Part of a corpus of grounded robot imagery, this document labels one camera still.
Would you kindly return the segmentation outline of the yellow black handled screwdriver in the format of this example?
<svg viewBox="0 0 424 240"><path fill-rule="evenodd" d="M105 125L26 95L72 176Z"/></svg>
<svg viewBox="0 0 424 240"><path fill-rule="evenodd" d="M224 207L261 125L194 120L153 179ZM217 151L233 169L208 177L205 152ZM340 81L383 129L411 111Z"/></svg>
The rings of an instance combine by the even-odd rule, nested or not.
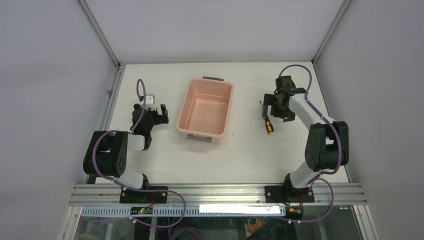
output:
<svg viewBox="0 0 424 240"><path fill-rule="evenodd" d="M268 132L268 134L273 135L274 134L274 127L269 119L268 116L268 106L265 105L261 100L259 101L261 106L261 116L264 119L265 127Z"/></svg>

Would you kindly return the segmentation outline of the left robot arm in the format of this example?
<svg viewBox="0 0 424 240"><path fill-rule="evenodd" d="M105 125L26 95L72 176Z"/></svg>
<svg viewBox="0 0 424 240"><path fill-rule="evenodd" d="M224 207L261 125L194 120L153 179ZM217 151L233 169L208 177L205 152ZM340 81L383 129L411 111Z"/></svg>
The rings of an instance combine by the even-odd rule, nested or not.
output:
<svg viewBox="0 0 424 240"><path fill-rule="evenodd" d="M82 167L87 175L103 177L124 189L131 189L131 197L138 203L145 203L151 196L149 180L145 174L127 167L127 153L147 151L152 142L153 127L168 124L169 117L165 104L160 108L153 104L143 108L136 103L133 107L135 130L94 131Z"/></svg>

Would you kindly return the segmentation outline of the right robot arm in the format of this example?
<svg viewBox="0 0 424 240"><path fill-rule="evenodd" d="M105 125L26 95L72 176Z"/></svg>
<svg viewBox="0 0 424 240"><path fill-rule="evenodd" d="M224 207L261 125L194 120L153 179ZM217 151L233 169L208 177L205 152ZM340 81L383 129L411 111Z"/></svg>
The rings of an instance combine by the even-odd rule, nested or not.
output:
<svg viewBox="0 0 424 240"><path fill-rule="evenodd" d="M275 80L274 93L264 94L261 101L262 118L268 134L274 133L269 116L284 122L299 118L308 130L304 162L287 174L281 185L264 188L267 203L313 203L313 181L332 173L349 161L349 127L344 121L325 117L307 99L307 91L296 87L291 76Z"/></svg>

